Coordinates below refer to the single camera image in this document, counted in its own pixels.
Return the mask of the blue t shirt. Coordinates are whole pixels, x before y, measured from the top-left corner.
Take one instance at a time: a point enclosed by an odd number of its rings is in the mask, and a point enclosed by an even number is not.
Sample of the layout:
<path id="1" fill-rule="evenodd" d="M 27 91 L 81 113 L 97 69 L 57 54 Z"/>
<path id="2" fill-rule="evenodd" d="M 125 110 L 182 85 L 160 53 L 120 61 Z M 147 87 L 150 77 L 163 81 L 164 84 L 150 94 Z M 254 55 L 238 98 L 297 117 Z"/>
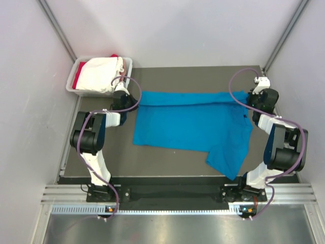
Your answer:
<path id="1" fill-rule="evenodd" d="M 234 180 L 249 151 L 253 126 L 244 91 L 162 93 L 144 91 L 135 145 L 207 152 L 206 163 Z"/>

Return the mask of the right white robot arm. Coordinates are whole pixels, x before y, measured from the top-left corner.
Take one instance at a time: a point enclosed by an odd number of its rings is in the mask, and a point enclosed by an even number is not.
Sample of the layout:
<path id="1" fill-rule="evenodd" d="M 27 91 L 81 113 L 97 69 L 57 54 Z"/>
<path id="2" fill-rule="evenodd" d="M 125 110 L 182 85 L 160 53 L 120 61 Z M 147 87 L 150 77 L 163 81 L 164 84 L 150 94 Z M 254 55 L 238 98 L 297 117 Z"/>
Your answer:
<path id="1" fill-rule="evenodd" d="M 243 201 L 262 196 L 267 183 L 275 176 L 286 172 L 296 161 L 293 171 L 301 171 L 306 162 L 306 151 L 309 132 L 302 131 L 294 125 L 279 120 L 274 109 L 279 93 L 271 88 L 248 93 L 247 105 L 263 111 L 266 115 L 254 111 L 252 120 L 268 135 L 263 161 L 254 170 L 245 173 L 237 188 L 237 195 Z"/>

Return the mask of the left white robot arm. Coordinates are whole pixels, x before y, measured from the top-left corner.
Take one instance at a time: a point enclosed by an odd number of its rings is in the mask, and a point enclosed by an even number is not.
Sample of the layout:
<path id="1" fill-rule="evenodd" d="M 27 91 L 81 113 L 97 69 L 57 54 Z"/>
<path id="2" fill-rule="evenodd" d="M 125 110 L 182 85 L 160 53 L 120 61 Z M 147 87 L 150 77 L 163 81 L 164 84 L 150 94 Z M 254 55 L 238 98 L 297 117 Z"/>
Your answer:
<path id="1" fill-rule="evenodd" d="M 111 173 L 107 169 L 103 147 L 106 129 L 122 126 L 129 111 L 138 108 L 138 101 L 127 91 L 115 91 L 109 110 L 77 113 L 70 135 L 70 146 L 86 164 L 91 176 L 87 202 L 111 202 L 116 200 Z"/>

